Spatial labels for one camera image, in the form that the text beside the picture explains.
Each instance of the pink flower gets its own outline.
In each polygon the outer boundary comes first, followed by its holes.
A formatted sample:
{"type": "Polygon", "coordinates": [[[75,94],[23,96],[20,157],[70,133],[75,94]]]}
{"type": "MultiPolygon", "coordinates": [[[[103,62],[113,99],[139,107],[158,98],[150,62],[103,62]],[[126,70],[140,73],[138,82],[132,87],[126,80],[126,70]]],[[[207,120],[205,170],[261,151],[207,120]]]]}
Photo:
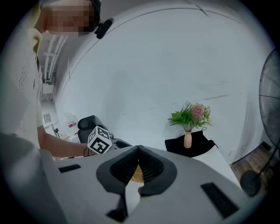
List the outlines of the pink flower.
{"type": "Polygon", "coordinates": [[[191,114],[193,119],[197,119],[203,116],[203,108],[201,105],[196,104],[193,108],[191,108],[191,114]]]}

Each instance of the person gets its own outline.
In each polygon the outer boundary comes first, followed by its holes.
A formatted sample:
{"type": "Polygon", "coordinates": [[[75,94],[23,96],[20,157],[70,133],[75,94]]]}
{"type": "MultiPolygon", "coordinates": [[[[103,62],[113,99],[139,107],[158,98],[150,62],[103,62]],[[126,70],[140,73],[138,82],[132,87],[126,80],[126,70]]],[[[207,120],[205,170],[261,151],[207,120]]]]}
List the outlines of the person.
{"type": "Polygon", "coordinates": [[[1,53],[1,129],[48,150],[53,157],[84,155],[87,144],[71,143],[47,134],[39,95],[42,73],[37,66],[42,33],[89,33],[99,23],[95,0],[37,3],[19,22],[1,53]]]}

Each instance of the wooden floor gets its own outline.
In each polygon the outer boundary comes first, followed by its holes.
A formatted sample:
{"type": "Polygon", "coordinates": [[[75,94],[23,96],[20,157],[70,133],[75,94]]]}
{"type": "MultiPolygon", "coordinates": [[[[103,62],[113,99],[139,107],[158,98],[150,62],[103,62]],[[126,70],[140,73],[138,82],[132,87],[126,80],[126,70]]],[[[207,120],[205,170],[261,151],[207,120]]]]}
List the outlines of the wooden floor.
{"type": "MultiPolygon", "coordinates": [[[[240,178],[244,172],[246,172],[247,170],[254,170],[258,173],[266,164],[269,158],[269,151],[265,147],[259,146],[246,157],[233,163],[231,169],[240,182],[240,178]]],[[[275,158],[272,159],[272,161],[270,162],[270,166],[274,167],[276,162],[277,160],[275,158]]],[[[268,189],[272,175],[273,172],[271,171],[271,169],[266,169],[261,174],[262,187],[259,193],[263,193],[264,191],[266,191],[266,189],[268,189]]]]}

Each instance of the electric fan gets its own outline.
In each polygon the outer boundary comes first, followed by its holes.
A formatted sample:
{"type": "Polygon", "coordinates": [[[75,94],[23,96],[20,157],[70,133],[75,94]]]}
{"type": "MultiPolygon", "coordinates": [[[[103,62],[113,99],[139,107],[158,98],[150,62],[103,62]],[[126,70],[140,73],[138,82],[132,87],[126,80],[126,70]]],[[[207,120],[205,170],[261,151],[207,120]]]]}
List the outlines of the electric fan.
{"type": "Polygon", "coordinates": [[[261,188],[260,175],[270,164],[280,142],[280,56],[277,50],[273,50],[262,69],[259,83],[259,108],[264,130],[275,149],[259,173],[249,170],[241,179],[242,189],[249,195],[256,195],[261,188]]]}

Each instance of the black round base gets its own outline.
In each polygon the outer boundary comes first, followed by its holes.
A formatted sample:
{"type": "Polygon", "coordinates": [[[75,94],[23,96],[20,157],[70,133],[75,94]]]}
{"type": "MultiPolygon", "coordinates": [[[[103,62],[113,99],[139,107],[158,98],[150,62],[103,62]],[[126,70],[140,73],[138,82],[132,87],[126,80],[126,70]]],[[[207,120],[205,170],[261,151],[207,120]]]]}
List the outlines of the black round base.
{"type": "Polygon", "coordinates": [[[253,180],[257,174],[258,173],[253,170],[248,170],[242,175],[240,179],[240,185],[249,197],[255,196],[261,189],[261,178],[257,177],[255,180],[253,180]]]}

